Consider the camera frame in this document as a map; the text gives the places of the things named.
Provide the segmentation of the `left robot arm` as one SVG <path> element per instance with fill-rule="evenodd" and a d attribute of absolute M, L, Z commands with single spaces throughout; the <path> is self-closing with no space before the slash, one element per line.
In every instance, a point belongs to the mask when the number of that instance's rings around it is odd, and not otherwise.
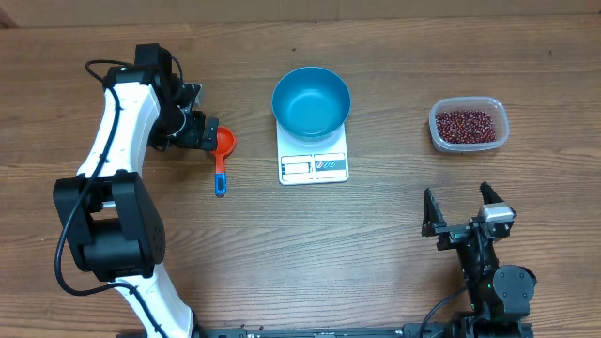
<path fill-rule="evenodd" d="M 131 63 L 107 64 L 99 79 L 105 106 L 95 142 L 76 176 L 54 185 L 63 227 L 55 278 L 73 296 L 116 290 L 144 325 L 145 337 L 200 337 L 195 313 L 163 263 L 164 226 L 143 183 L 143 163 L 150 147 L 209 152 L 221 191 L 223 159 L 235 138 L 197 110 L 202 85 L 186 83 L 178 60 L 160 44 L 137 45 Z"/>

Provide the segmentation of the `orange measuring scoop blue handle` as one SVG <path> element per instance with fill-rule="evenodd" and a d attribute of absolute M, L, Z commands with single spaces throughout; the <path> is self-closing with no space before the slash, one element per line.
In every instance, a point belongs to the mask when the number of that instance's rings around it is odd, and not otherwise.
<path fill-rule="evenodd" d="M 211 151 L 215 159 L 215 194 L 224 197 L 227 192 L 227 176 L 225 159 L 233 152 L 236 145 L 234 133 L 227 127 L 217 130 L 217 148 Z"/>

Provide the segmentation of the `white kitchen scale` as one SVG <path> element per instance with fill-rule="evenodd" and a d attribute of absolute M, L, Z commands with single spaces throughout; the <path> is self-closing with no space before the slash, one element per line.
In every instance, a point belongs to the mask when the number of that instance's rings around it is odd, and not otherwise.
<path fill-rule="evenodd" d="M 284 186 L 346 182 L 347 138 L 341 126 L 328 138 L 302 141 L 276 124 L 278 179 Z"/>

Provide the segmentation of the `red beans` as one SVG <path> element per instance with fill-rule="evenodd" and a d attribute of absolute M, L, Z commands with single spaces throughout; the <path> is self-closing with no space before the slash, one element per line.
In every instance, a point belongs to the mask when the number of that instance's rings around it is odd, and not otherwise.
<path fill-rule="evenodd" d="M 492 116 L 484 111 L 457 110 L 436 115 L 440 138 L 450 144 L 482 144 L 497 140 Z"/>

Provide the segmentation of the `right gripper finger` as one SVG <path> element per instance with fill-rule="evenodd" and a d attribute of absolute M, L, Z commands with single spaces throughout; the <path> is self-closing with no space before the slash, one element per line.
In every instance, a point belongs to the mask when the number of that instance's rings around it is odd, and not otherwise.
<path fill-rule="evenodd" d="M 485 205 L 498 204 L 504 202 L 504 200 L 497 195 L 497 193 L 493 190 L 493 188 L 489 185 L 487 181 L 481 183 L 480 192 Z"/>
<path fill-rule="evenodd" d="M 424 190 L 424 217 L 422 222 L 422 236 L 434 237 L 437 229 L 446 226 L 446 222 L 429 188 Z"/>

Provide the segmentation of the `blue bowl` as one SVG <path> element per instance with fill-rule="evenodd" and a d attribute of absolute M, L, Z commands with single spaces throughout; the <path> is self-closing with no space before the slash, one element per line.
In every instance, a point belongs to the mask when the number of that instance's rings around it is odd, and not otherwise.
<path fill-rule="evenodd" d="M 317 142 L 333 135 L 350 116 L 352 95 L 335 72 L 321 67 L 291 70 L 274 87 L 271 110 L 291 136 Z"/>

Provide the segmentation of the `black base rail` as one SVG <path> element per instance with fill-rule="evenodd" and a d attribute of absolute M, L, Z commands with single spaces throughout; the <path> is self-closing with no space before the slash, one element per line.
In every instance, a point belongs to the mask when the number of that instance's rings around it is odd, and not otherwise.
<path fill-rule="evenodd" d="M 244 328 L 205 330 L 199 329 L 193 337 L 199 338 L 444 338 L 461 337 L 449 324 L 427 324 L 420 333 L 419 323 L 405 324 L 401 328 L 384 329 L 311 329 L 311 330 L 246 330 Z"/>

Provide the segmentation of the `clear plastic container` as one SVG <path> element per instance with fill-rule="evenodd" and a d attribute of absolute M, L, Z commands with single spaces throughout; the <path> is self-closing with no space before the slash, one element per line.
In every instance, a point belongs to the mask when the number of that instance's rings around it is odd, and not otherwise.
<path fill-rule="evenodd" d="M 428 126 L 434 148 L 447 153 L 488 151 L 504 145 L 510 124 L 504 106 L 490 97 L 455 97 L 438 101 Z"/>

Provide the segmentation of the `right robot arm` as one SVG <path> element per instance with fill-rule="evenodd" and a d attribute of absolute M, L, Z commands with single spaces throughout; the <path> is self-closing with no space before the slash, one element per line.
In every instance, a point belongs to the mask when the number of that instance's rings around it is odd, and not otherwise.
<path fill-rule="evenodd" d="M 480 185 L 483 205 L 465 224 L 449 225 L 433 193 L 424 191 L 422 235 L 436 237 L 437 249 L 455 250 L 465 286 L 435 305 L 419 325 L 420 337 L 532 337 L 530 315 L 536 276 L 517 265 L 501 265 L 494 243 L 510 236 L 517 213 L 492 187 Z M 462 293 L 470 310 L 458 313 L 448 324 L 431 321 L 434 314 Z"/>

